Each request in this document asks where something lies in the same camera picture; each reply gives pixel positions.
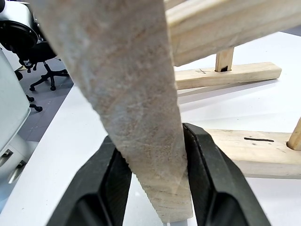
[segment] clamp jaw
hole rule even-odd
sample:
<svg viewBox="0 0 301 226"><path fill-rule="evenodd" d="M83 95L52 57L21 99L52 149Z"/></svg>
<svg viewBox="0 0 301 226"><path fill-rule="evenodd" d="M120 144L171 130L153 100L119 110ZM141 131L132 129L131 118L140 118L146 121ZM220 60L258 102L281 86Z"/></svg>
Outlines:
<svg viewBox="0 0 301 226"><path fill-rule="evenodd" d="M270 226L239 168L202 128L183 124L198 226ZM47 226L122 226L132 172L109 137L71 181Z"/></svg>

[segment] wooden frame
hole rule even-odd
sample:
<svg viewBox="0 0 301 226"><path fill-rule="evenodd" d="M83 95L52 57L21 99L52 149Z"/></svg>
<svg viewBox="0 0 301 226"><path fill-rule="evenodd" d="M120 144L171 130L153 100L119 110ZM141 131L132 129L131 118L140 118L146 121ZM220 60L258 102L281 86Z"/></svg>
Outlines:
<svg viewBox="0 0 301 226"><path fill-rule="evenodd" d="M233 49L301 21L299 0L31 2L163 222L192 215L175 80L178 89L188 89L278 78L281 69L272 63L232 67ZM217 53L216 67L177 72L174 80L170 52L176 66ZM300 122L291 138L207 131L248 176L301 175L301 152L291 149L300 150Z"/></svg>

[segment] white table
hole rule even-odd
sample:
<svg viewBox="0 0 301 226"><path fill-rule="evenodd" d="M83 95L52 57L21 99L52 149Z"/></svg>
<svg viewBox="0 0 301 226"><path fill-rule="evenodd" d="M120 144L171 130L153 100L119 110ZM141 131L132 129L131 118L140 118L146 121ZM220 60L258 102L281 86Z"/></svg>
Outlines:
<svg viewBox="0 0 301 226"><path fill-rule="evenodd" d="M285 33L237 47L234 64L271 61L283 69L280 79L179 91L182 121L211 129L292 132L301 116L300 52L301 38ZM177 70L214 64L215 56L209 56ZM73 87L24 169L0 215L0 225L45 225L76 171L105 136L99 116ZM248 181L273 226L300 225L301 180ZM124 225L162 225L135 179ZM196 224L189 220L188 225Z"/></svg>

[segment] wooden beam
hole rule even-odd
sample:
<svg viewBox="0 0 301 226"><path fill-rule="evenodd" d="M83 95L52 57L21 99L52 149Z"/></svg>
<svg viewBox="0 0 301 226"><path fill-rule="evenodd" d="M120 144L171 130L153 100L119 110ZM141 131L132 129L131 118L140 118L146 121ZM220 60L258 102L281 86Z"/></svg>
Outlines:
<svg viewBox="0 0 301 226"><path fill-rule="evenodd" d="M301 151L301 118L299 119L295 130L287 142L287 146L293 150Z"/></svg>
<svg viewBox="0 0 301 226"><path fill-rule="evenodd" d="M234 47L222 50L216 54L215 71L227 72L232 69Z"/></svg>
<svg viewBox="0 0 301 226"><path fill-rule="evenodd" d="M216 72L215 68L205 68L175 72L177 89L190 89L234 83L277 79L281 68L273 63L234 65L230 72Z"/></svg>
<svg viewBox="0 0 301 226"><path fill-rule="evenodd" d="M301 152L286 146L290 133L206 131L247 177L301 178Z"/></svg>
<svg viewBox="0 0 301 226"><path fill-rule="evenodd" d="M189 0L166 12L181 66L300 24L299 0Z"/></svg>
<svg viewBox="0 0 301 226"><path fill-rule="evenodd" d="M161 220L192 217L163 1L31 2Z"/></svg>
<svg viewBox="0 0 301 226"><path fill-rule="evenodd" d="M183 2L185 2L186 0L164 0L164 4L165 4L165 10L168 10L170 8L173 8Z"/></svg>

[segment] light wood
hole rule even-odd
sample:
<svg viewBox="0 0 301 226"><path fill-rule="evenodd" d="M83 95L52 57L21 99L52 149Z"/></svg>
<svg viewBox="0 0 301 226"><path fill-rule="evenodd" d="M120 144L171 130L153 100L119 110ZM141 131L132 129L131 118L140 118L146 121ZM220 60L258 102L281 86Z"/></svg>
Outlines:
<svg viewBox="0 0 301 226"><path fill-rule="evenodd" d="M181 66L300 24L300 0L189 0L166 12Z"/></svg>
<svg viewBox="0 0 301 226"><path fill-rule="evenodd" d="M301 118L298 121L298 124L293 131L287 146L296 151L301 151Z"/></svg>
<svg viewBox="0 0 301 226"><path fill-rule="evenodd" d="M163 1L31 2L161 220L192 217Z"/></svg>
<svg viewBox="0 0 301 226"><path fill-rule="evenodd" d="M247 177L301 178L301 152L286 146L290 133L206 129ZM247 138L270 141L245 140Z"/></svg>
<svg viewBox="0 0 301 226"><path fill-rule="evenodd" d="M273 63L234 65L230 72L216 72L215 68L205 68L175 72L177 89L227 85L250 81L277 79L281 68Z"/></svg>
<svg viewBox="0 0 301 226"><path fill-rule="evenodd" d="M215 71L226 72L232 69L234 47L222 50L216 54Z"/></svg>
<svg viewBox="0 0 301 226"><path fill-rule="evenodd" d="M164 0L164 4L165 4L165 10L168 10L170 8L173 8L183 2L185 2L186 0Z"/></svg>

